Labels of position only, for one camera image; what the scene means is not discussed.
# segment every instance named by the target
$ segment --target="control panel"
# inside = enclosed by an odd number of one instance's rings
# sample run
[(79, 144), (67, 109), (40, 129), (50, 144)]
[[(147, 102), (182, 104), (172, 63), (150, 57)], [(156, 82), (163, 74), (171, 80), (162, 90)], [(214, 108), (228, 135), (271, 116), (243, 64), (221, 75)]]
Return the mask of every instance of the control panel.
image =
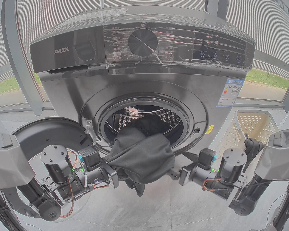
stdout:
[(204, 24), (117, 23), (57, 34), (32, 43), (30, 51), (35, 72), (126, 62), (249, 70), (254, 41), (229, 29)]
[(169, 23), (104, 26), (107, 63), (121, 61), (199, 62), (248, 68), (253, 45), (207, 28)]

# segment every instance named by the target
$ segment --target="laundry basket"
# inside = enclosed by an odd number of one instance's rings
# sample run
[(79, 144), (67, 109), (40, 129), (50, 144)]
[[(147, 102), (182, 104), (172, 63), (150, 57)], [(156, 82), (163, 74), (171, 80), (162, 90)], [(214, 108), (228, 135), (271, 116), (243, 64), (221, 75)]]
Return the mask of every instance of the laundry basket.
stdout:
[(238, 110), (219, 144), (220, 157), (228, 148), (245, 150), (245, 133), (248, 137), (266, 144), (268, 137), (279, 131), (273, 117), (267, 111)]

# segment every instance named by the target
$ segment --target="black cloth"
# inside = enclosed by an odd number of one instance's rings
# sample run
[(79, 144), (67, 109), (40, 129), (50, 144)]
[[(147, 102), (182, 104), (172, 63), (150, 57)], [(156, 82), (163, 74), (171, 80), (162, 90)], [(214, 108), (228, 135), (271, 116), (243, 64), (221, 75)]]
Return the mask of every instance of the black cloth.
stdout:
[(170, 125), (162, 121), (158, 115), (145, 115), (144, 117), (138, 120), (133, 120), (126, 125), (126, 127), (129, 128), (137, 128), (143, 134), (145, 134), (145, 136), (164, 133), (170, 129), (169, 126)]
[(156, 134), (156, 121), (151, 117), (142, 118), (140, 123), (135, 123), (138, 129), (123, 127), (114, 140), (108, 158), (108, 164), (117, 168), (119, 180), (135, 188), (138, 196), (143, 195), (145, 184), (161, 178), (175, 163), (170, 141), (164, 135)]

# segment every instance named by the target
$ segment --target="cable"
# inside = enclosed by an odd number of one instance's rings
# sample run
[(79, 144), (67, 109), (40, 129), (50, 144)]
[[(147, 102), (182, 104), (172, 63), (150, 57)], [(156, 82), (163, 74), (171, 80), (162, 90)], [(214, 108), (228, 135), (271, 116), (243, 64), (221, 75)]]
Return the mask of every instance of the cable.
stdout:
[[(68, 185), (69, 185), (69, 189), (70, 189), (70, 193), (71, 193), (71, 200), (73, 200), (73, 193), (72, 193), (72, 188), (71, 188), (71, 183), (70, 183), (69, 177), (67, 177), (67, 181), (68, 181)], [(73, 212), (73, 208), (74, 208), (74, 202), (72, 202), (71, 209), (69, 210), (69, 212), (63, 216), (60, 216), (59, 218), (65, 218), (65, 217), (70, 216)]]
[(210, 181), (210, 180), (212, 180), (212, 181), (219, 181), (219, 180), (221, 180), (221, 179), (222, 179), (222, 178), (219, 178), (219, 179), (206, 179), (206, 180), (203, 182), (203, 189), (205, 189), (205, 190), (207, 190), (207, 191), (211, 191), (211, 192), (216, 191), (216, 189), (207, 189), (206, 186), (205, 186), (205, 183), (206, 183), (207, 181)]
[(107, 183), (107, 182), (105, 182), (105, 181), (103, 181), (102, 183), (105, 183), (106, 185), (104, 185), (104, 186), (94, 186), (94, 189), (100, 189), (100, 188), (106, 188), (106, 187), (108, 187), (109, 186), (109, 184)]
[(267, 215), (267, 222), (266, 222), (266, 224), (268, 224), (268, 219), (269, 219), (269, 212), (270, 212), (270, 209), (271, 209), (271, 207), (272, 207), (272, 205), (270, 206), (270, 208), (269, 208), (269, 211), (268, 211), (268, 215)]
[(30, 224), (26, 224), (27, 226), (32, 226), (32, 227), (35, 227), (37, 229), (39, 229), (40, 231), (42, 231), (40, 228), (38, 228), (37, 226), (34, 226), (34, 225), (30, 225)]
[(246, 184), (246, 186), (250, 187), (250, 186), (255, 186), (255, 185), (262, 185), (262, 184), (271, 183), (271, 182), (275, 182), (275, 181), (289, 181), (289, 179), (285, 179), (285, 180), (271, 180), (271, 181), (257, 183), (257, 184), (253, 184), (253, 185)]
[(72, 165), (72, 167), (75, 167), (76, 166), (76, 164), (77, 164), (77, 161), (78, 161), (78, 157), (77, 157), (77, 155), (76, 155), (76, 153), (75, 152), (73, 152), (73, 151), (67, 151), (68, 153), (72, 153), (72, 154), (74, 154), (75, 155), (75, 161), (74, 161), (74, 164)]

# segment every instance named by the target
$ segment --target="washing machine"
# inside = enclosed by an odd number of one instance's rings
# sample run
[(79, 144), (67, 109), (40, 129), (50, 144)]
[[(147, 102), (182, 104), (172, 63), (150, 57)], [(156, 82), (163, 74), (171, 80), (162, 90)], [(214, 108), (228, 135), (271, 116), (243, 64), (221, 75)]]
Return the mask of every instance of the washing machine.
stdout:
[(104, 154), (148, 114), (169, 124), (175, 155), (210, 146), (254, 50), (253, 38), (207, 12), (156, 5), (80, 13), (30, 45), (57, 115), (82, 125)]

